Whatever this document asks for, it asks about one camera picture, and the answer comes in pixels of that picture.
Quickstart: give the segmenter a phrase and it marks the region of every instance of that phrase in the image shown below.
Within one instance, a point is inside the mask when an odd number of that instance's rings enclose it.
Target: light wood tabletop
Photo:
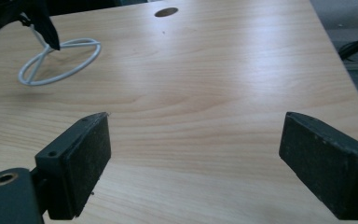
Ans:
[[[179,11],[155,17],[167,7]],[[358,140],[358,92],[308,0],[172,0],[52,20],[61,41],[95,38],[102,52],[27,87],[18,71],[42,49],[19,22],[0,31],[0,171],[33,169],[74,122],[108,112],[112,159],[72,223],[339,223],[278,155],[287,111]],[[86,54],[54,52],[40,76]]]

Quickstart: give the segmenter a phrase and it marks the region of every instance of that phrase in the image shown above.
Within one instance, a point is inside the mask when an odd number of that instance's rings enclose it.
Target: hole in table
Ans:
[[[156,12],[155,17],[167,17],[175,14],[179,9],[177,7],[168,7]]]

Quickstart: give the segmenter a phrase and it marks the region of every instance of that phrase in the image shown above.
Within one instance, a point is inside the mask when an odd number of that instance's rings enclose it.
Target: wood grain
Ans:
[[[179,11],[154,17],[166,7]],[[172,0],[52,19],[61,41],[95,38],[102,53],[25,87],[17,73],[40,46],[18,22],[0,32],[0,171],[34,168],[71,124],[106,111],[113,157],[73,223],[338,223],[278,156],[286,111],[358,139],[358,92],[309,1]],[[41,76],[85,53],[54,52]]]

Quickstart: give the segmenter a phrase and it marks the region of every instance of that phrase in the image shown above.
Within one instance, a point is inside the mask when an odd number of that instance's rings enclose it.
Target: black clamp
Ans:
[[[358,220],[358,141],[322,121],[288,112],[281,158],[341,220]]]
[[[85,117],[36,154],[32,172],[0,172],[0,223],[70,220],[82,212],[111,157],[107,114]]]

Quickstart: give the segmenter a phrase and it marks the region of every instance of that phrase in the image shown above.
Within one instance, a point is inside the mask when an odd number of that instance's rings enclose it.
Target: screw hole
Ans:
[[[4,186],[12,182],[13,180],[17,179],[17,177],[19,177],[19,175],[16,173],[8,173],[8,174],[0,175],[0,186]]]
[[[179,9],[177,7],[168,7],[156,12],[155,17],[167,17],[175,14]]]
[[[48,153],[48,155],[50,157],[55,157],[57,155],[57,152],[56,151],[51,151],[51,152]]]

